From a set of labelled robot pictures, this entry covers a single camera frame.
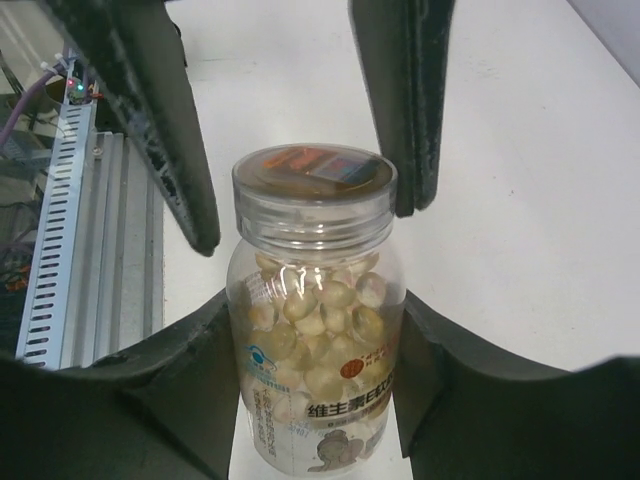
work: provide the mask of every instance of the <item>product label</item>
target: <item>product label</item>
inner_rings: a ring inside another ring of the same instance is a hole
[[[349,185],[362,185],[375,176],[378,162],[359,162],[350,158],[335,156],[310,172],[317,178]]]
[[[251,303],[256,305],[261,302],[268,302],[275,292],[269,290],[269,285],[262,279],[260,272],[255,272],[245,278],[244,283],[249,289]]]
[[[388,415],[385,409],[375,418],[363,417],[340,428],[306,421],[280,423],[274,412],[277,394],[254,388],[252,398],[254,445],[267,462],[290,475],[340,474],[366,460],[380,443]]]
[[[265,386],[283,393],[290,391],[289,387],[279,384],[275,380],[274,373],[278,370],[276,364],[269,359],[257,345],[245,347],[248,352],[244,366],[251,375]]]
[[[314,419],[314,425],[320,428],[331,428],[357,422],[376,408],[385,407],[391,398],[393,372],[364,395],[358,395],[345,402],[331,404],[311,404],[307,408],[307,416]]]
[[[362,355],[360,357],[360,360],[363,362],[363,367],[365,368],[369,367],[374,363],[377,363],[380,360],[388,357],[389,355],[393,355],[395,353],[395,350],[396,350],[396,347],[398,346],[399,341],[400,341],[400,332],[396,332],[396,334],[391,338],[391,340],[389,340],[389,342],[385,343],[384,345],[377,348],[373,352],[367,353],[366,355]]]
[[[263,166],[265,168],[278,169],[283,172],[306,173],[333,156],[335,156],[334,152],[320,148],[293,147],[283,150],[277,155],[265,160]]]
[[[340,369],[340,376],[342,378],[354,378],[357,377],[364,369],[364,361],[359,358],[354,358],[345,363]]]

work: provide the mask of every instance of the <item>wire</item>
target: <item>wire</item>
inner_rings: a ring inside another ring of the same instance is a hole
[[[65,59],[65,63],[71,62],[72,60],[73,59]],[[62,75],[64,71],[65,71],[65,68],[63,64],[57,63],[54,67],[47,70],[45,74],[37,82],[31,85],[31,87],[29,87],[29,89],[24,93],[24,95],[20,97],[20,100],[18,100],[18,103],[16,104],[13,111],[11,112],[11,115],[9,116],[7,123],[2,129],[2,132],[0,132],[0,148],[2,148],[4,144],[7,142],[7,140],[9,139],[9,135],[11,135],[13,128],[16,126],[16,123],[18,123],[18,119],[20,118],[22,111],[27,106],[27,103],[29,102],[31,97],[33,97],[38,90],[40,90],[41,88],[44,88],[44,86],[47,84],[49,80],[51,80],[53,77],[57,75]]]
[[[55,127],[56,130],[62,133],[63,136],[65,134],[65,131],[62,129],[62,127],[60,127],[60,125],[58,125],[57,123],[52,122],[51,120],[36,120],[36,122],[40,125],[49,125],[50,127]]]

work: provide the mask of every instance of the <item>white table surface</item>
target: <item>white table surface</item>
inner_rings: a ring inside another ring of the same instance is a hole
[[[192,253],[167,215],[168,323],[224,288],[239,240],[230,172],[290,142],[377,150],[345,0],[183,0],[189,77],[222,243]],[[561,0],[458,0],[439,193],[397,221],[408,287],[522,356],[579,369],[640,354],[640,89]],[[231,479],[279,474],[239,409]],[[395,419],[349,479],[410,478]]]

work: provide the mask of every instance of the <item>logo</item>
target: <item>logo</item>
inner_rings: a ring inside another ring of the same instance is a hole
[[[260,347],[257,345],[251,345],[250,347],[245,348],[249,351],[254,366],[259,370],[263,372],[275,372],[277,370],[276,364],[269,360]]]
[[[340,375],[344,378],[353,378],[357,376],[364,368],[364,362],[359,358],[349,360],[340,369]]]

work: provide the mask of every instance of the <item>metal bracket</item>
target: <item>metal bracket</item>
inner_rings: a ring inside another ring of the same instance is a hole
[[[16,357],[48,369],[60,368],[92,109],[92,104],[65,104],[60,109],[62,135],[54,141],[18,337]]]
[[[87,148],[60,368],[163,326],[162,196],[122,134],[94,133]]]

